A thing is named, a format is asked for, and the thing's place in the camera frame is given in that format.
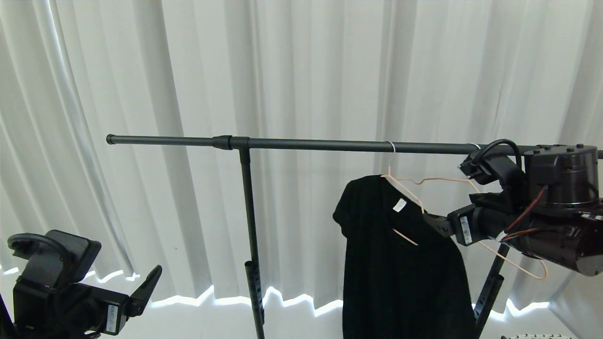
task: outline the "garment rack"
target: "garment rack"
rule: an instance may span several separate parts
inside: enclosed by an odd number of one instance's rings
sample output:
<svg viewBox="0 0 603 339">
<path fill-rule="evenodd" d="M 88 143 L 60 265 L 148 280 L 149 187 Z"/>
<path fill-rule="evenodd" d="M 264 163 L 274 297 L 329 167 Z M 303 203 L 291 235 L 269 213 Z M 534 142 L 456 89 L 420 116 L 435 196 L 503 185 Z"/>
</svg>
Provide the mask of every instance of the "garment rack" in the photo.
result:
<svg viewBox="0 0 603 339">
<path fill-rule="evenodd" d="M 212 138 L 189 138 L 173 136 L 119 136 L 107 135 L 108 144 L 138 144 L 138 145 L 176 145 L 176 146 L 209 146 L 221 150 L 238 150 L 243 176 L 243 192 L 245 196 L 245 211 L 247 213 L 247 230 L 249 233 L 249 248 L 251 260 L 245 263 L 245 273 L 251 299 L 251 309 L 258 339 L 264 339 L 264 306 L 262 304 L 262 285 L 260 281 L 260 262 L 257 250 L 256 219 L 253 206 L 253 187 L 251 185 L 251 155 L 252 148 L 273 150 L 316 150 L 316 151 L 351 151 L 379 153 L 422 153 L 422 154 L 469 154 L 485 145 L 477 144 L 438 144 L 427 142 L 393 142 L 388 141 L 336 141 L 311 139 L 265 139 L 249 138 L 246 136 L 222 135 Z M 519 146 L 520 152 L 534 150 L 538 146 Z M 496 151 L 513 155 L 511 147 L 496 146 Z M 603 151 L 598 151 L 599 159 L 603 159 Z M 509 248 L 503 244 L 499 254 L 506 256 Z M 488 277 L 478 297 L 474 313 L 476 316 L 476 332 L 481 334 L 485 321 L 492 310 L 496 296 L 502 285 L 500 275 L 502 262 L 496 257 L 490 268 Z"/>
</svg>

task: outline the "vertical pole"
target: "vertical pole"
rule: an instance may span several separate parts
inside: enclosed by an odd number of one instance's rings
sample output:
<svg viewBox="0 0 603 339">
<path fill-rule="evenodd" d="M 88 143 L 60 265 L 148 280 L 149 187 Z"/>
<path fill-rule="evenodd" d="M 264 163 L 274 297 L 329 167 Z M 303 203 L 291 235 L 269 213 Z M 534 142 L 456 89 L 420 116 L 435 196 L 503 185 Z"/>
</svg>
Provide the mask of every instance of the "vertical pole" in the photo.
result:
<svg viewBox="0 0 603 339">
<path fill-rule="evenodd" d="M 498 254 L 506 257 L 508 253 L 509 247 L 505 244 L 500 244 L 498 247 Z M 475 314 L 476 338 L 479 338 L 479 336 L 482 335 L 490 311 L 492 311 L 492 307 L 494 307 L 494 301 L 496 301 L 502 282 L 505 280 L 505 278 L 500 275 L 500 270 L 504 262 L 505 261 L 499 256 L 496 256 L 492 262 L 488 277 L 484 282 L 481 293 L 479 293 L 478 302 L 475 304 L 475 309 L 473 309 L 473 313 Z"/>
<path fill-rule="evenodd" d="M 251 261 L 245 263 L 245 273 L 249 286 L 251 310 L 256 325 L 257 339 L 264 339 L 264 306 L 262 305 L 262 284 L 260 281 L 259 255 L 257 250 L 256 216 L 253 207 L 253 187 L 251 185 L 251 156 L 248 147 L 239 149 L 241 169 L 243 173 L 243 192 L 245 210 L 247 211 L 247 230 L 249 232 L 249 248 Z"/>
</svg>

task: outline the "clothing label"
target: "clothing label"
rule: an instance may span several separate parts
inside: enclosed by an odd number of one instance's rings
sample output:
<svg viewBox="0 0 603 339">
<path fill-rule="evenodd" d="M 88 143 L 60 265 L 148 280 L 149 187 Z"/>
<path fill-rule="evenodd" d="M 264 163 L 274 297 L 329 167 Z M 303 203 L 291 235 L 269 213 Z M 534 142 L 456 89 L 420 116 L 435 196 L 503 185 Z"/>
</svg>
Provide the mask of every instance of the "clothing label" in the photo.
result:
<svg viewBox="0 0 603 339">
<path fill-rule="evenodd" d="M 496 241 L 500 242 L 502 240 L 502 238 L 506 237 L 507 233 L 505 231 L 502 231 L 500 234 L 498 234 L 498 236 L 496 236 Z"/>
<path fill-rule="evenodd" d="M 467 217 L 461 217 L 461 228 L 463 229 L 465 244 L 471 244 L 473 242 L 473 238 L 471 237 L 471 230 L 469 229 L 469 220 Z"/>
<path fill-rule="evenodd" d="M 394 211 L 396 212 L 400 212 L 404 206 L 406 206 L 406 200 L 400 198 L 400 200 L 398 200 L 398 203 L 394 206 Z"/>
<path fill-rule="evenodd" d="M 109 305 L 107 308 L 107 332 L 115 333 L 117 330 L 117 316 L 119 308 L 115 305 Z"/>
</svg>

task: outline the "black t-shirt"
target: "black t-shirt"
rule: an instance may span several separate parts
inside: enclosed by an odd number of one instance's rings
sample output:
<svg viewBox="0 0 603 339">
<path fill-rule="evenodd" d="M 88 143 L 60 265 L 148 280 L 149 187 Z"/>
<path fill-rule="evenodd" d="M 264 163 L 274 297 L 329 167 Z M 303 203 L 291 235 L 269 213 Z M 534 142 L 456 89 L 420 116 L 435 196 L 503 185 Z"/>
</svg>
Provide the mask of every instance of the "black t-shirt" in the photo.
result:
<svg viewBox="0 0 603 339">
<path fill-rule="evenodd" d="M 406 205 L 396 212 L 400 199 Z M 475 338 L 458 248 L 425 223 L 420 207 L 386 178 L 368 176 L 348 183 L 333 219 L 347 238 L 345 339 Z"/>
</svg>

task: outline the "curtain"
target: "curtain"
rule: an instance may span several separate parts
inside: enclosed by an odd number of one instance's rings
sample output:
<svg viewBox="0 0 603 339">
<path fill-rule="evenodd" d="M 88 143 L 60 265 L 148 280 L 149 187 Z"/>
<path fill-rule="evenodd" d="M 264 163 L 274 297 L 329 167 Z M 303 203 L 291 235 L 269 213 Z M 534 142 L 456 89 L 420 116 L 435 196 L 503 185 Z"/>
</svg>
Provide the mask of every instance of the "curtain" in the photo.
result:
<svg viewBox="0 0 603 339">
<path fill-rule="evenodd" d="M 236 152 L 107 134 L 603 145 L 602 20 L 599 1 L 0 2 L 0 238 L 101 241 L 101 277 L 161 264 L 154 300 L 247 296 Z M 264 291 L 340 299 L 345 184 L 390 162 L 461 178 L 463 158 L 252 150 Z M 436 214 L 469 204 L 460 183 L 411 188 Z M 461 251 L 475 302 L 494 257 Z M 549 301 L 569 272 L 548 266 L 505 265 L 495 310 Z"/>
</svg>

